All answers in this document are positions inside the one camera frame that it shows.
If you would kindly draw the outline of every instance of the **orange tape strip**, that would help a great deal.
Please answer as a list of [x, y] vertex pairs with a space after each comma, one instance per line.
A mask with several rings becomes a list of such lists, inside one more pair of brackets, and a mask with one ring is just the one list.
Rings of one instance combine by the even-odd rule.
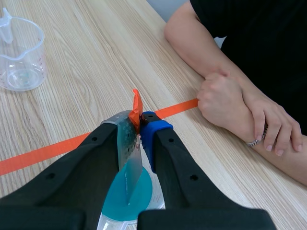
[[[156, 114], [161, 119], [168, 116], [172, 116], [186, 110], [197, 107], [198, 100], [193, 99], [187, 102], [173, 105], [168, 108], [164, 108], [156, 111]], [[89, 135], [86, 133], [68, 140], [60, 141], [58, 143], [36, 149], [34, 151], [18, 155], [16, 157], [11, 157], [6, 160], [0, 161], [0, 176], [7, 173], [11, 173], [18, 169], [30, 166], [32, 164], [39, 163], [41, 161], [48, 160], [52, 157], [59, 156], [61, 154], [70, 152], [77, 148], [80, 143]]]

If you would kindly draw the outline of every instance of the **black robotic claw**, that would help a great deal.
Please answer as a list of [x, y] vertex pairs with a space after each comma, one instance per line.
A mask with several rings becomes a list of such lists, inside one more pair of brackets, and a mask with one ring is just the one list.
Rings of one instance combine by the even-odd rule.
[[[141, 134], [157, 121], [156, 114], [144, 113]], [[173, 129], [161, 125], [142, 138], [165, 210], [142, 212], [139, 230], [276, 229], [266, 211], [242, 207], [219, 191]], [[117, 172], [117, 126], [104, 123], [78, 148], [0, 199], [0, 230], [95, 230]]]

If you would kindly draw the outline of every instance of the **wooden table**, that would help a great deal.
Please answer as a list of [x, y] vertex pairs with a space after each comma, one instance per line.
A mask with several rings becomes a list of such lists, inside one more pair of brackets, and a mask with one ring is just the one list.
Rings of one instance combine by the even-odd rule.
[[[0, 7], [42, 27], [49, 70], [30, 92], [0, 90], [0, 160], [92, 131], [131, 109], [133, 88], [155, 111], [194, 98], [202, 81], [164, 39], [165, 22], [145, 0], [1, 0]], [[278, 229], [307, 229], [304, 186], [197, 109], [167, 121], [229, 198], [266, 209]], [[0, 197], [57, 158], [1, 176]]]

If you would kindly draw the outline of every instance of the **plastic measuring cup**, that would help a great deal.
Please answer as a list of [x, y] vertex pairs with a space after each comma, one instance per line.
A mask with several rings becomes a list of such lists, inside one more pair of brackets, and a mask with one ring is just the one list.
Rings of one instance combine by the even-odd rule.
[[0, 86], [12, 91], [32, 90], [47, 75], [44, 32], [34, 22], [12, 17], [3, 8], [0, 18]]

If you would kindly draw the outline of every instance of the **black sleeve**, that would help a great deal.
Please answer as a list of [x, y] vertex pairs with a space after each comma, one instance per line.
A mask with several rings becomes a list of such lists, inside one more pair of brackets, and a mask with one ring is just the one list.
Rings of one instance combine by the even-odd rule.
[[213, 38], [225, 37], [248, 26], [263, 0], [190, 0], [200, 22]]

